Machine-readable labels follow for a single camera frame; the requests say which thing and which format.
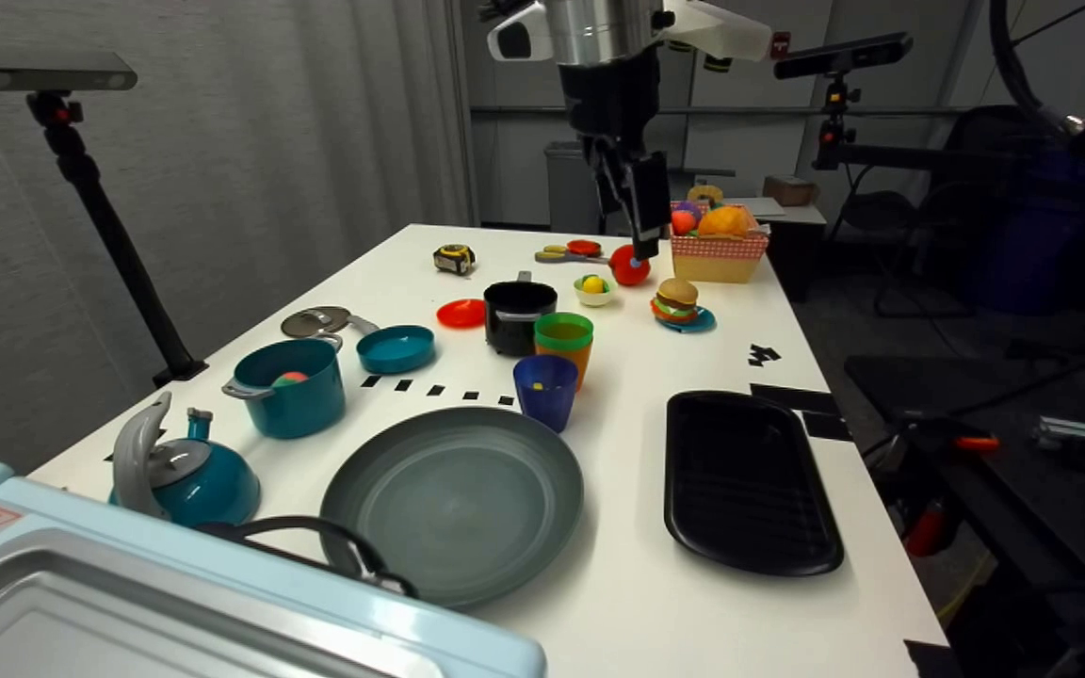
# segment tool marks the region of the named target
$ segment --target green cup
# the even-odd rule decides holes
[[[534,320],[534,354],[558,354],[578,364],[578,389],[586,389],[593,354],[593,320],[582,311],[547,311]]]

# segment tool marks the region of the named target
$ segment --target camera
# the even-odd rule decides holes
[[[0,90],[131,90],[136,72],[100,47],[0,44]]]
[[[911,47],[910,35],[878,35],[878,37],[862,37],[862,40],[841,40],[841,44],[787,52],[777,59],[773,76],[777,77],[841,76],[852,67],[897,64],[901,57],[910,57],[910,47]]]

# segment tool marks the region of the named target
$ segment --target teal kettle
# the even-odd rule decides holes
[[[125,421],[113,448],[113,506],[185,527],[249,523],[260,480],[234,448],[206,440],[213,411],[189,411],[189,435],[161,440],[170,391]]]

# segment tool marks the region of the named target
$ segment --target cup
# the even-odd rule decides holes
[[[291,339],[247,354],[228,383],[263,435],[293,440],[348,413],[341,341]]]
[[[513,364],[515,404],[528,419],[562,433],[578,399],[578,364],[558,354],[532,354]]]
[[[556,354],[578,364],[578,389],[586,389],[593,354],[593,320],[582,311],[547,311],[534,320],[534,354]]]
[[[507,356],[528,356],[534,354],[534,320],[556,311],[556,285],[542,281],[498,281],[481,291],[488,311],[488,339]]]

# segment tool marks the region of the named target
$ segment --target black cup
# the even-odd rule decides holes
[[[481,291],[490,305],[488,336],[498,354],[534,354],[534,320],[556,311],[558,293],[542,281],[498,281]]]

